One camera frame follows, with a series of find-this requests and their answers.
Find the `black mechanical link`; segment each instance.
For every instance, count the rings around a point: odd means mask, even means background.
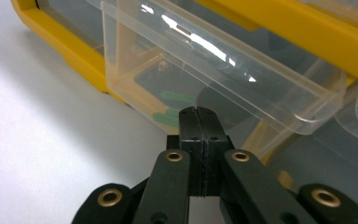
[[[227,151],[222,168],[250,223],[316,223],[251,152]]]
[[[189,175],[187,152],[174,149],[161,152],[132,223],[187,223]]]
[[[319,223],[358,223],[358,204],[326,185],[303,186],[299,191],[298,201]]]

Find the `plastic drawer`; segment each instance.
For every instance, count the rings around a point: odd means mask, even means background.
[[[290,179],[283,184],[294,191],[318,182],[358,202],[358,83],[333,119],[272,156],[268,168],[281,180]]]
[[[89,2],[103,11],[108,87],[168,133],[180,109],[204,106],[235,146],[263,156],[341,108],[345,74],[268,30],[192,1]]]

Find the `plastic container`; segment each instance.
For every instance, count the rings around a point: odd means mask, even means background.
[[[108,87],[168,133],[180,109],[208,107],[236,147],[261,157],[341,108],[346,76],[267,30],[192,1],[89,2],[103,11]]]
[[[358,83],[349,89],[344,108],[333,119],[272,156],[268,168],[281,180],[290,179],[283,184],[294,191],[318,182],[358,203]]]
[[[358,0],[302,0],[323,7],[342,19],[358,22]]]
[[[37,0],[37,4],[51,18],[103,54],[101,10],[86,0]]]

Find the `screw hole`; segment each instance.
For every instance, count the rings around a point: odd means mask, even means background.
[[[243,152],[235,152],[232,154],[232,158],[236,161],[248,161],[250,158]]]
[[[327,207],[340,207],[341,200],[325,189],[315,189],[311,193],[313,199]]]
[[[183,156],[182,154],[171,152],[167,154],[166,158],[168,161],[180,161],[183,158]]]
[[[98,196],[98,204],[102,207],[111,207],[121,201],[123,195],[118,189],[106,189]]]
[[[286,224],[297,224],[298,223],[297,217],[291,213],[282,213],[281,220]]]
[[[162,212],[156,212],[150,218],[150,221],[152,222],[152,224],[165,224],[167,222],[167,220],[168,220],[167,215],[165,215]]]

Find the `yellow storage rack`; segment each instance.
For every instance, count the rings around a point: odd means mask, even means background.
[[[197,0],[247,29],[262,26],[358,78],[358,22],[299,0]]]
[[[11,0],[22,22],[48,42],[63,59],[98,91],[113,94],[106,86],[104,58],[40,10],[35,0]]]

